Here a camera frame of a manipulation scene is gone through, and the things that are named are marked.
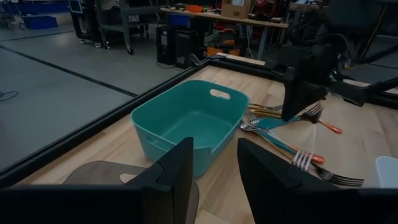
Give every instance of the teal plastic bin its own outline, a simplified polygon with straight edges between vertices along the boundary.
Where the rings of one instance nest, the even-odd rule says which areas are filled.
[[[193,175],[199,177],[233,137],[248,104],[248,96],[240,91],[192,80],[139,106],[131,119],[145,156],[152,161],[185,137],[193,137]]]

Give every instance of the metal cart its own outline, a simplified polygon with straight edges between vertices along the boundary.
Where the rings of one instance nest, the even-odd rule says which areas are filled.
[[[10,8],[9,3],[14,3],[14,1],[8,1],[8,0],[0,0],[0,26],[6,26],[9,30],[13,30],[15,28],[13,22],[15,22],[15,17],[12,13],[12,10]],[[5,3],[7,6],[7,12],[4,10],[2,4]],[[19,28],[21,30],[26,29],[25,23],[24,23],[24,18],[22,16],[21,11],[18,8],[18,0],[15,0],[15,8],[17,10],[18,16],[20,17],[19,21]]]
[[[97,18],[99,21],[99,29],[101,31],[101,36],[103,40],[103,47],[109,49],[109,42],[106,40],[107,30],[122,32],[124,36],[124,41],[126,43],[127,52],[128,54],[133,55],[134,49],[131,47],[130,29],[133,27],[144,26],[145,35],[147,38],[149,38],[149,34],[147,32],[148,25],[158,23],[158,20],[149,22],[129,22],[129,17],[158,13],[160,12],[161,6],[129,7],[128,3],[125,0],[118,1],[118,3],[120,4],[122,23],[120,25],[107,25],[103,20],[104,17],[101,0],[95,0]]]

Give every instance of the gray floor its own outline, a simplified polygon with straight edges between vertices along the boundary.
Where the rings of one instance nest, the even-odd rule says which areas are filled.
[[[81,45],[74,32],[58,34],[70,28],[35,30],[29,35],[0,30],[0,40],[34,37],[0,45],[136,94],[181,71],[156,65],[155,39],[134,38],[132,56],[123,44],[96,49],[92,43]],[[0,91],[19,92],[0,102],[0,170],[131,99],[3,49],[0,58]]]
[[[155,37],[154,29],[151,31],[151,36]],[[128,55],[123,44],[111,45],[109,50],[96,49],[92,43],[81,45],[74,33],[3,42],[1,45],[136,94],[182,71],[156,65],[155,39],[135,37],[132,41],[135,55]]]
[[[20,30],[16,24],[14,30],[8,30],[6,28],[0,29],[0,42],[7,40],[36,37],[41,35],[58,34],[62,32],[72,32],[73,26],[71,24],[61,24],[57,28],[53,29],[43,29],[43,30]]]
[[[0,49],[0,170],[130,100],[119,92]]]

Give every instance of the fork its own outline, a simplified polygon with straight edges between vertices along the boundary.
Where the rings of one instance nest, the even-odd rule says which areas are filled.
[[[298,167],[299,169],[302,169],[304,171],[308,171],[308,167],[310,166],[311,163],[311,158],[313,156],[314,150],[312,150],[311,153],[305,152],[303,150],[300,150],[299,152],[296,153],[294,158],[292,159],[291,164],[293,166]]]
[[[254,129],[251,129],[248,127],[252,127],[252,126],[246,124],[244,121],[240,121],[240,123],[239,123],[240,129],[242,129],[243,131],[253,131],[254,133],[258,134],[260,137],[262,137],[264,140],[266,140],[274,149],[276,149],[277,151],[282,153],[287,159],[294,161],[294,157],[296,157],[296,156],[293,157],[293,155],[288,154],[287,152],[282,150],[280,147],[276,146],[273,142],[271,142],[269,139],[267,139],[264,135],[260,134],[260,132],[261,132],[260,130],[255,129],[255,127],[252,127]],[[364,179],[356,179],[356,178],[343,177],[341,175],[336,175],[336,174],[326,170],[325,168],[318,166],[314,162],[311,162],[310,164],[312,166],[314,166],[315,172],[322,180],[325,180],[331,184],[342,185],[342,186],[347,186],[347,187],[360,187],[360,186],[362,186],[362,183],[364,182]],[[307,164],[305,164],[304,169],[308,170]]]
[[[323,111],[323,106],[322,104],[318,101],[318,103],[312,107],[310,110],[308,110],[307,112],[305,112],[303,115],[301,115],[302,119],[308,119],[309,121],[311,121],[313,124],[315,123],[321,123],[322,125],[324,125],[325,127],[327,127],[328,129],[332,130],[333,132],[337,133],[337,134],[341,134],[343,132],[342,129],[337,128],[336,126],[320,119],[320,116],[322,114]]]
[[[251,109],[253,109],[256,114],[261,114],[262,116],[269,117],[269,118],[280,118],[280,113],[276,112],[276,111],[271,111],[270,108],[266,108],[266,107],[263,107],[261,105],[257,105],[254,103],[251,103],[249,105],[249,107]],[[337,134],[341,134],[343,132],[342,129],[337,128],[336,126],[320,119],[320,115],[321,115],[322,111],[323,111],[323,106],[320,102],[318,102],[314,107],[309,109],[303,115],[296,117],[296,118],[298,118],[298,120],[306,119],[306,120],[311,121],[314,124],[319,122],[322,125],[324,125],[325,127],[327,127],[328,129],[332,130],[333,132],[335,132]]]
[[[282,153],[287,159],[293,158],[293,155],[285,152],[280,147],[278,147],[276,144],[274,144],[270,139],[266,138],[265,135],[261,134],[261,132],[263,132],[261,129],[252,127],[252,126],[246,124],[243,120],[241,120],[239,122],[239,129],[241,129],[243,131],[252,131],[252,132],[258,134],[260,137],[262,137],[264,140],[266,140],[268,142],[268,144],[270,144],[274,149],[276,149],[277,151]]]
[[[249,118],[249,122],[256,128],[260,128],[263,131],[269,133],[269,135],[271,135],[272,137],[276,138],[278,141],[280,141],[281,143],[285,144],[287,147],[293,149],[295,152],[299,152],[300,149],[297,146],[293,146],[283,140],[281,140],[273,131],[271,131],[268,128],[264,128],[262,126],[259,126],[259,120],[257,118],[257,116],[248,108],[246,111],[246,116]],[[323,156],[319,156],[319,155],[313,155],[312,159],[317,162],[317,163],[323,163],[325,161],[325,158]]]
[[[351,178],[351,177],[343,177],[341,175],[334,174],[325,168],[322,168],[316,163],[311,162],[311,165],[314,166],[315,171],[317,172],[318,176],[332,184],[337,184],[337,185],[342,185],[342,186],[347,186],[347,187],[361,187],[364,179],[357,179],[357,178]]]

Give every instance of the white container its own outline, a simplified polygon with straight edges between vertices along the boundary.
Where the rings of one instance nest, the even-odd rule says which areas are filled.
[[[398,189],[398,159],[389,156],[378,157],[363,187]]]

